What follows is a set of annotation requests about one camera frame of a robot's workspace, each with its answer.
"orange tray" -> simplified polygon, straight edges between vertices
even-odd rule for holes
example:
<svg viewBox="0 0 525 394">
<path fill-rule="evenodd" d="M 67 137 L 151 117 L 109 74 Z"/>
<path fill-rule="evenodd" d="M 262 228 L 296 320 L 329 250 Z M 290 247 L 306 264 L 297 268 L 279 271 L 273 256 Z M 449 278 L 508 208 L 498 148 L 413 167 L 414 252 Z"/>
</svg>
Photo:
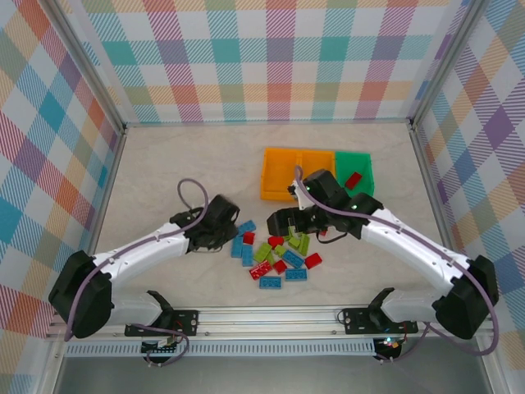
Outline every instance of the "orange tray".
<svg viewBox="0 0 525 394">
<path fill-rule="evenodd" d="M 328 150 L 266 148 L 261 174 L 261 199 L 294 201 L 288 192 L 294 168 L 300 165 L 304 177 L 321 169 L 336 175 L 336 153 Z"/>
</svg>

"lime green lego brick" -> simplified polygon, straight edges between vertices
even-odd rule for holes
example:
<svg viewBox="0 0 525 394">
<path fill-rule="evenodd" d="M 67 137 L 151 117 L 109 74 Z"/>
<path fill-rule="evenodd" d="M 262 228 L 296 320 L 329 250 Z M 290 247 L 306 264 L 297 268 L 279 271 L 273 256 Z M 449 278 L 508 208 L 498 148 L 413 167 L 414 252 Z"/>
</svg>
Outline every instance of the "lime green lego brick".
<svg viewBox="0 0 525 394">
<path fill-rule="evenodd" d="M 272 252 L 268 253 L 268 256 L 266 256 L 266 260 L 268 261 L 268 263 L 270 263 L 271 266 L 273 266 L 273 264 L 276 263 L 276 261 L 273 258 Z"/>
<path fill-rule="evenodd" d="M 264 243 L 261 246 L 259 246 L 257 252 L 255 252 L 255 254 L 253 255 L 253 259 L 258 263 L 262 263 L 264 260 L 266 260 L 266 257 L 271 251 L 272 246 L 270 244 Z"/>
<path fill-rule="evenodd" d="M 283 245 L 278 245 L 273 251 L 282 258 L 283 254 L 286 252 L 286 248 Z"/>
<path fill-rule="evenodd" d="M 293 249 L 297 250 L 299 248 L 299 245 L 301 245 L 301 240 L 292 236 L 288 240 L 288 245 L 290 245 Z"/>
<path fill-rule="evenodd" d="M 310 245 L 310 237 L 306 234 L 303 234 L 301 236 L 301 241 L 299 244 L 299 253 L 303 255 L 304 257 L 306 257 L 306 255 L 308 254 L 309 245 Z"/>
</svg>

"red lego brick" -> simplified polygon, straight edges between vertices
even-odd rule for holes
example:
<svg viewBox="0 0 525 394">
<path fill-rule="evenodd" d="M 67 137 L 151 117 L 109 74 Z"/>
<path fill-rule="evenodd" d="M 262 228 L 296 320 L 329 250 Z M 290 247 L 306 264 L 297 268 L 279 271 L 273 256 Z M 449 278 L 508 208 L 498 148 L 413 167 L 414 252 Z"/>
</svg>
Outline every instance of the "red lego brick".
<svg viewBox="0 0 525 394">
<path fill-rule="evenodd" d="M 361 181 L 361 178 L 363 178 L 363 176 L 360 173 L 354 172 L 352 176 L 346 181 L 345 186 L 350 190 L 353 190 L 359 181 Z"/>
<path fill-rule="evenodd" d="M 257 281 L 260 277 L 263 277 L 272 270 L 272 266 L 267 260 L 264 260 L 257 267 L 253 267 L 249 270 L 249 274 L 252 276 L 254 281 Z"/>
<path fill-rule="evenodd" d="M 273 269 L 276 270 L 277 274 L 281 275 L 284 271 L 286 271 L 286 263 L 282 260 L 279 260 L 275 264 L 273 264 Z"/>
<path fill-rule="evenodd" d="M 304 265 L 306 265 L 306 268 L 311 269 L 315 267 L 316 265 L 319 265 L 321 262 L 322 262 L 322 259 L 319 253 L 314 253 L 311 256 L 308 256 L 304 260 Z"/>
<path fill-rule="evenodd" d="M 243 235 L 243 242 L 245 244 L 253 245 L 253 241 L 255 241 L 255 233 L 254 232 L 245 232 Z"/>
<path fill-rule="evenodd" d="M 272 246 L 272 249 L 275 249 L 277 245 L 283 245 L 285 239 L 282 236 L 271 236 L 268 238 L 268 244 Z"/>
</svg>

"white tabletop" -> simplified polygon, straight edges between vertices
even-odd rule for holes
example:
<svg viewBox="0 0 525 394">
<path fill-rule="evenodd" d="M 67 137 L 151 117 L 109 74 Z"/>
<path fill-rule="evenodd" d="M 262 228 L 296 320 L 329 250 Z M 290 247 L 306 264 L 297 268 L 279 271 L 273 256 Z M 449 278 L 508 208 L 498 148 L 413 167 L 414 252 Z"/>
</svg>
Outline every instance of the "white tabletop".
<svg viewBox="0 0 525 394">
<path fill-rule="evenodd" d="M 374 197 L 411 227 L 439 241 L 405 124 L 206 125 L 129 130 L 97 251 L 131 242 L 184 211 L 176 184 L 188 176 L 202 182 L 211 198 L 224 194 L 239 205 L 238 223 L 255 221 L 257 248 L 268 237 L 268 216 L 293 206 L 259 198 L 267 146 L 371 153 Z M 184 191 L 191 204 L 202 204 L 196 187 L 186 186 Z M 334 235 L 329 231 L 328 237 Z M 219 253 L 166 261 L 133 279 L 124 291 L 156 290 L 180 307 L 361 305 L 384 287 L 429 287 L 407 264 L 352 236 L 331 245 L 319 245 L 311 236 L 309 253 L 318 252 L 322 264 L 308 272 L 306 282 L 283 281 L 281 290 L 260 290 L 230 251 L 231 243 Z"/>
</svg>

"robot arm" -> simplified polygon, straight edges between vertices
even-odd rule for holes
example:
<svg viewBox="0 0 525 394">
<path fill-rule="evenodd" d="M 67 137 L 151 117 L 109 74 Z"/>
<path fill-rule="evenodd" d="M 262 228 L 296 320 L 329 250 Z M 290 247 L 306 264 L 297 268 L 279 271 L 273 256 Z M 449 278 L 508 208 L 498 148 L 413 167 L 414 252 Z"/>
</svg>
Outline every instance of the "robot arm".
<svg viewBox="0 0 525 394">
<path fill-rule="evenodd" d="M 167 259 L 205 248 L 216 250 L 237 235 L 235 220 L 239 208 L 222 195 L 208 205 L 203 220 L 184 233 L 173 235 L 188 226 L 202 212 L 194 208 L 178 213 L 153 233 L 137 241 L 88 256 L 83 250 L 66 261 L 49 294 L 49 302 L 67 321 L 80 284 L 103 262 L 109 264 L 89 281 L 77 306 L 72 332 L 78 338 L 92 335 L 106 324 L 139 323 L 155 328 L 173 327 L 173 309 L 156 291 L 143 297 L 115 293 L 131 278 Z"/>
<path fill-rule="evenodd" d="M 498 301 L 494 265 L 483 256 L 471 260 L 429 240 L 402 223 L 382 203 L 369 195 L 350 198 L 326 170 L 314 172 L 303 180 L 310 195 L 328 207 L 342 211 L 363 213 L 394 223 L 398 230 L 375 220 L 343 217 L 329 213 L 308 199 L 296 181 L 289 192 L 298 200 L 298 208 L 285 208 L 267 220 L 268 230 L 274 236 L 288 235 L 288 226 L 297 232 L 319 232 L 332 226 L 357 239 L 368 241 L 394 254 L 421 273 L 433 286 L 432 291 L 400 291 L 384 289 L 368 307 L 369 318 L 382 330 L 388 323 L 403 321 L 438 322 L 462 339 L 470 339 L 488 315 L 488 308 L 475 286 L 449 261 L 405 234 L 409 230 L 450 256 L 467 269 L 483 286 L 493 305 Z"/>
</svg>

